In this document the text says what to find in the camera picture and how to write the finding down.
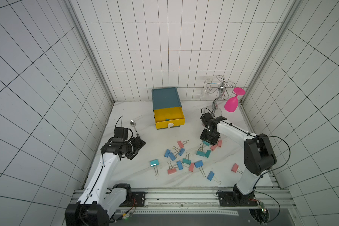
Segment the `metal spoon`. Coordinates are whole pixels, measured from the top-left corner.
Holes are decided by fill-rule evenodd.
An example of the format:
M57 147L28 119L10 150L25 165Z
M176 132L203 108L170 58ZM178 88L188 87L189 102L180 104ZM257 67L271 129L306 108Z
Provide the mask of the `metal spoon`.
M138 133L138 131L136 129L136 122L134 120L131 120L130 124L134 128L136 136L139 137L139 133Z

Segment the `blue clip lower centre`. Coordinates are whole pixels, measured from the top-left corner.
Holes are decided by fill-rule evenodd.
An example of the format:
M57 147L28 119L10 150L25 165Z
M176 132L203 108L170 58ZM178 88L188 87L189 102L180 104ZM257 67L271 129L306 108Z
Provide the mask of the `blue clip lower centre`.
M177 166L179 170L183 170L183 164L181 161L177 161Z

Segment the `pink plastic wine glass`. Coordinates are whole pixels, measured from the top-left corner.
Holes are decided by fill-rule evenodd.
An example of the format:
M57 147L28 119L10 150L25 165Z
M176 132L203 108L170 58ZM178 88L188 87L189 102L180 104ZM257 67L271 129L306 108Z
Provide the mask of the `pink plastic wine glass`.
M239 100L238 100L238 97L239 96L244 96L246 94L246 91L242 88L239 88L239 87L236 87L233 89L233 92L235 93L235 96L230 98L224 108L227 112L235 112L238 105L239 105Z

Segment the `pink clip far right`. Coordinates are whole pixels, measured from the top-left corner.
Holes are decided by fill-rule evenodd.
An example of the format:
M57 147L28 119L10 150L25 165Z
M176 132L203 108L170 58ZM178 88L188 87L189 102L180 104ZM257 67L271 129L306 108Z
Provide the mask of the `pink clip far right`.
M231 171L234 173L240 173L240 174L244 173L242 170L240 170L239 165L236 163L233 164Z

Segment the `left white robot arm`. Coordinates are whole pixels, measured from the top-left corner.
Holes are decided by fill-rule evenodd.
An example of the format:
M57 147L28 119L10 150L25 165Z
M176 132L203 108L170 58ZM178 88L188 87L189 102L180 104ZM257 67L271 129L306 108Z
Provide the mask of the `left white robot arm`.
M116 184L109 189L109 183L123 157L132 160L144 147L139 136L128 141L110 138L101 148L98 166L88 186L76 203L69 204L65 211L68 226L108 226L119 207L144 206L145 192L132 192L130 184Z

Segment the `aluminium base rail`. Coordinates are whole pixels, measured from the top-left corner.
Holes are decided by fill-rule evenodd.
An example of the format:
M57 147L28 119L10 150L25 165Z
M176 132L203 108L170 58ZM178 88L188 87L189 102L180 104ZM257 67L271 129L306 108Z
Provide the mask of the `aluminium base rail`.
M120 184L112 189L75 191L65 210L67 221L108 221L111 216L265 214L269 219L295 208L290 193L278 188L259 189L244 201L235 201L229 187L131 189Z

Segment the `yellow top drawer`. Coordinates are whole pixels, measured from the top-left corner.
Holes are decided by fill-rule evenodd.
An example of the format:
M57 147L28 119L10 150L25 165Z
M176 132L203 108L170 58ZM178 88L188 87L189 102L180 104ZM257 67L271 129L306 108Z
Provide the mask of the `yellow top drawer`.
M159 129L179 127L185 124L182 107L163 108L153 111L155 119L155 127Z

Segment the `pink clip lower centre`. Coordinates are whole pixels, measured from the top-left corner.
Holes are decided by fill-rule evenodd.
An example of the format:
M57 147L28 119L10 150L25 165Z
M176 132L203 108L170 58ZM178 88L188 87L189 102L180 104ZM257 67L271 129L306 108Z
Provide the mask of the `pink clip lower centre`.
M194 171L194 168L195 168L195 164L194 164L194 163L191 163L190 166L189 166L189 171L190 171L190 172L193 172L193 171Z

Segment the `chrome glass rack stand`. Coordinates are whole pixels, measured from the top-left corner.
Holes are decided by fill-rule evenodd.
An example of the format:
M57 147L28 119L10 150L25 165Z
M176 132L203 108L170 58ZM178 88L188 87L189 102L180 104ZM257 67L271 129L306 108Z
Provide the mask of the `chrome glass rack stand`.
M215 99L212 102L211 108L212 113L214 114L218 110L218 102L221 100L228 100L230 94L227 88L235 88L236 84L234 82L227 82L223 75L216 75L216 79L219 81L215 93L217 94Z

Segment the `pink clip top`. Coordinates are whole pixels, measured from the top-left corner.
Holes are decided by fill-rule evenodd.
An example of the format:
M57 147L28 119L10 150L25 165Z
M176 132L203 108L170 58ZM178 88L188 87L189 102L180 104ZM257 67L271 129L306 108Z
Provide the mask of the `pink clip top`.
M179 148L182 149L184 148L185 144L189 143L189 140L185 140L185 141L177 141Z

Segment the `clear wine glass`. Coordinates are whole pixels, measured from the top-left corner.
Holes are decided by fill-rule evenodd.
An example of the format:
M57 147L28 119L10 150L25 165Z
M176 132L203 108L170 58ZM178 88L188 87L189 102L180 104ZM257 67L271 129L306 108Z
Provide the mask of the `clear wine glass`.
M204 81L204 87L201 91L201 100L206 100L208 96L212 93L212 84L213 84L213 78L212 77L207 77Z

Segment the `blue clip lower right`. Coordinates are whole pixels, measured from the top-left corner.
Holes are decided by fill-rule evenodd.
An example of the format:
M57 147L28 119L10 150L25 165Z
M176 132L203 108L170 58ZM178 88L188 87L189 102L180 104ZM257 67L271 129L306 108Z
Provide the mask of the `blue clip lower right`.
M206 177L206 174L204 172L203 166L204 166L204 164L203 164L202 160L199 160L199 161L195 162L195 167L201 172L203 177Z

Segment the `teal drawer cabinet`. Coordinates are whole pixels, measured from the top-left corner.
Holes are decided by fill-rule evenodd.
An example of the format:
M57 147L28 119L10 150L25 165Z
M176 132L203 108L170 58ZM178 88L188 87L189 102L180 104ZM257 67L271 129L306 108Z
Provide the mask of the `teal drawer cabinet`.
M163 108L182 107L176 87L152 90L153 111Z

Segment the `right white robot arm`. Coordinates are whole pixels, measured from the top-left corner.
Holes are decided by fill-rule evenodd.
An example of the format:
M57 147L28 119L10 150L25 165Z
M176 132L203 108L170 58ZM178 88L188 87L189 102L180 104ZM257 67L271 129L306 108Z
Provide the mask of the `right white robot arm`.
M253 195L257 182L277 163L277 159L267 135L244 131L225 119L210 114L201 116L204 130L200 139L215 145L221 136L226 136L243 148L246 169L233 187L233 199L242 202Z

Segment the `pink clip front left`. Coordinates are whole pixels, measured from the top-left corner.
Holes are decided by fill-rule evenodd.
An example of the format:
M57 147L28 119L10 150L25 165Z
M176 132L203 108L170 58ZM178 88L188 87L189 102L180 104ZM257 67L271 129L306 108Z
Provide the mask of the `pink clip front left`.
M172 166L171 161L168 161L168 167L169 169L167 170L167 172L169 175L177 172L177 169Z

